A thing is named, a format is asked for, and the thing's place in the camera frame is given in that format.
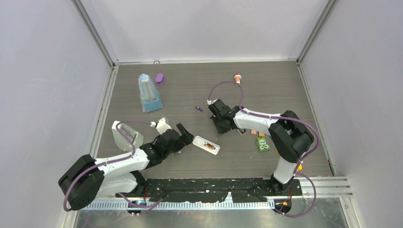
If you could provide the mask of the white remote control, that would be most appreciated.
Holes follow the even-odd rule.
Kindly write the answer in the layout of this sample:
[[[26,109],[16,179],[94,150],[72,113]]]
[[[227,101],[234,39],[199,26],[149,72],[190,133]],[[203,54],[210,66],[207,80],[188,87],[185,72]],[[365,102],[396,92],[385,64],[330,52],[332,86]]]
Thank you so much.
[[[208,141],[200,136],[195,136],[192,144],[213,155],[217,155],[221,148],[219,145]]]

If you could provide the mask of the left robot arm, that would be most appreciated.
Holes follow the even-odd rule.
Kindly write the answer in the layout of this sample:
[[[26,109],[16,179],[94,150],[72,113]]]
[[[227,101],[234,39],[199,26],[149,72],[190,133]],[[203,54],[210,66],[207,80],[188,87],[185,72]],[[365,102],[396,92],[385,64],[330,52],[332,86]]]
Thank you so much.
[[[148,125],[155,127],[159,135],[152,142],[137,148],[133,140],[119,129],[123,124],[123,121],[117,122],[115,127],[129,143],[130,152],[103,159],[85,154],[59,179],[58,185],[65,195],[64,211],[83,209],[96,198],[116,193],[142,196],[146,184],[140,171],[159,165],[170,154],[180,151],[194,140],[194,135],[181,123],[174,130],[166,123],[151,122]]]

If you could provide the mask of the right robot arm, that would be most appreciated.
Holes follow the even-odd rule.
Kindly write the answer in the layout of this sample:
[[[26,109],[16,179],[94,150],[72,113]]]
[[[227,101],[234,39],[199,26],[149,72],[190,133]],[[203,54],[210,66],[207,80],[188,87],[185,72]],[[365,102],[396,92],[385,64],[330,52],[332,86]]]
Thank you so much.
[[[314,142],[313,134],[290,110],[283,114],[252,112],[240,106],[230,108],[220,99],[208,101],[211,119],[219,134],[231,130],[255,130],[270,136],[280,159],[270,177],[271,188],[278,195],[290,189],[298,162]]]

